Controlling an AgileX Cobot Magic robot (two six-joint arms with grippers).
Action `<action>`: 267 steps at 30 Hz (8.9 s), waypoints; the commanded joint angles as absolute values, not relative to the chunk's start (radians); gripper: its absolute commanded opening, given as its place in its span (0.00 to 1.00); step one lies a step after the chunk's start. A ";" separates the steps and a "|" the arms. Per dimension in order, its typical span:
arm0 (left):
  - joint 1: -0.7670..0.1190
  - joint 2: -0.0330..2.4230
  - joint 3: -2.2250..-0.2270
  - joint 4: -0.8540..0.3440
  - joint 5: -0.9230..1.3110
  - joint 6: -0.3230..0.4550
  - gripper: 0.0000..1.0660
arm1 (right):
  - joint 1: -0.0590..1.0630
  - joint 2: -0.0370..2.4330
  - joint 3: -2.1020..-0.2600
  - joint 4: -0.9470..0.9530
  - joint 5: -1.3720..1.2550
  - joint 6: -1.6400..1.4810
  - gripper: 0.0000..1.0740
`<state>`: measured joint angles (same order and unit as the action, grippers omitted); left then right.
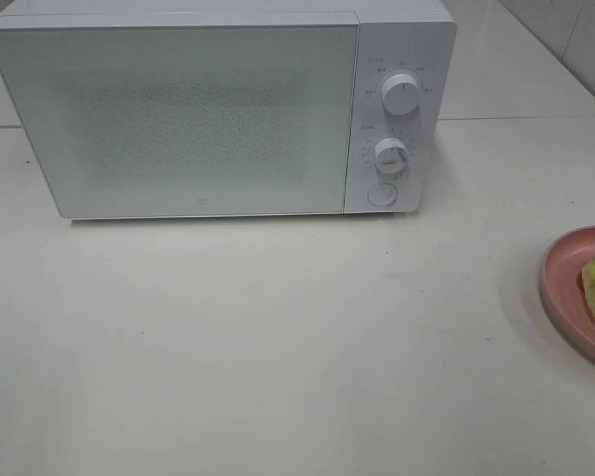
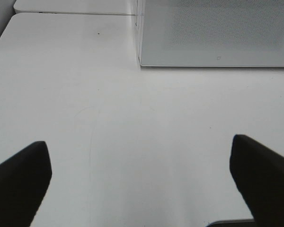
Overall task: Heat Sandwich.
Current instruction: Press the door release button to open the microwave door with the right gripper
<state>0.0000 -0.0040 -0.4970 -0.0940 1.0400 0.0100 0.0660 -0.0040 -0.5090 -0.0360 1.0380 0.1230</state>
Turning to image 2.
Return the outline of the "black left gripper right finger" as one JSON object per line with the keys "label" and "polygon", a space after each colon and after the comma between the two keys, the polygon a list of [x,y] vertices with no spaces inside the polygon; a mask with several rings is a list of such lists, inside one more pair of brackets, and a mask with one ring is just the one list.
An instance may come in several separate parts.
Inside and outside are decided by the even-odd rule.
{"label": "black left gripper right finger", "polygon": [[284,157],[242,134],[232,141],[230,172],[259,227],[284,227]]}

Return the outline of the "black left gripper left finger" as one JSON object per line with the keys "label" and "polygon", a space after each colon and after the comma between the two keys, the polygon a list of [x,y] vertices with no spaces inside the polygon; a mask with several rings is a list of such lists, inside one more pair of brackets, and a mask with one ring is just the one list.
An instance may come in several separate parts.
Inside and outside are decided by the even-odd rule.
{"label": "black left gripper left finger", "polygon": [[0,164],[0,227],[31,225],[47,192],[52,167],[47,144],[36,141]]}

